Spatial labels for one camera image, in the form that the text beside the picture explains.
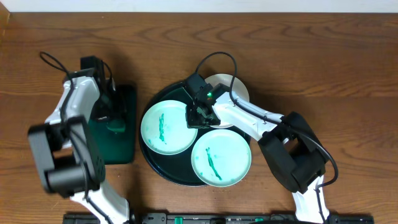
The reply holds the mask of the green sponge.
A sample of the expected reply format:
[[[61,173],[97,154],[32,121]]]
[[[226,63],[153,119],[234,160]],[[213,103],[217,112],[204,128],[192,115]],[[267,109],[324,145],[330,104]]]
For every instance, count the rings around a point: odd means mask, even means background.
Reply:
[[[123,119],[113,119],[108,121],[106,127],[114,133],[124,133],[126,130],[126,124]]]

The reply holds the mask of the pale green plate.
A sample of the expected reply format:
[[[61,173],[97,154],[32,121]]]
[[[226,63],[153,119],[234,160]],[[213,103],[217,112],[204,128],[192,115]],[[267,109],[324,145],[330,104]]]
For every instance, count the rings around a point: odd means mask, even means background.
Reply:
[[[192,168],[197,177],[214,187],[229,187],[242,180],[251,166],[251,150],[237,132],[216,129],[193,146]]]
[[[171,156],[188,149],[198,130],[187,127],[186,104],[165,100],[151,106],[141,121],[141,137],[150,150]]]

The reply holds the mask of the white plate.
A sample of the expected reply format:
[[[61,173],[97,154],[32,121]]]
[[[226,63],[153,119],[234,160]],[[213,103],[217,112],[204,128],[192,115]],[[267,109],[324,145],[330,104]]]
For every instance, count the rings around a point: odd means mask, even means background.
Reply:
[[[232,80],[232,75],[225,74],[225,73],[219,73],[215,74],[212,76],[209,76],[205,78],[205,81],[209,84],[211,84],[213,87],[215,87],[217,84],[222,83],[224,85],[230,86],[231,80]],[[239,97],[242,99],[249,101],[249,92],[244,83],[239,80],[238,78],[235,78],[234,83],[233,83],[233,91],[235,91]],[[226,123],[222,121],[220,125],[216,126],[211,126],[212,128],[230,128],[232,127],[232,124]]]

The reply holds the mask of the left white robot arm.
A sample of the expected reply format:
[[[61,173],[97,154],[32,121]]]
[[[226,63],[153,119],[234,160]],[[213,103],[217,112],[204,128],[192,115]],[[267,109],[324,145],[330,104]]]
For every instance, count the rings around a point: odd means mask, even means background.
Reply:
[[[100,223],[130,223],[126,198],[106,180],[106,166],[134,158],[136,91],[130,85],[82,76],[63,94],[28,140],[44,190],[86,207]]]

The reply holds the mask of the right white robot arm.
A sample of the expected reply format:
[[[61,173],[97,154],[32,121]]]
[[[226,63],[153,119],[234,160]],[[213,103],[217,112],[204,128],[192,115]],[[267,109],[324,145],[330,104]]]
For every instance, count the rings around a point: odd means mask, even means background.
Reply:
[[[302,222],[325,223],[330,215],[323,196],[325,165],[336,162],[298,113],[266,111],[235,92],[209,91],[194,96],[186,108],[189,128],[227,122],[255,139],[277,181],[294,197]]]

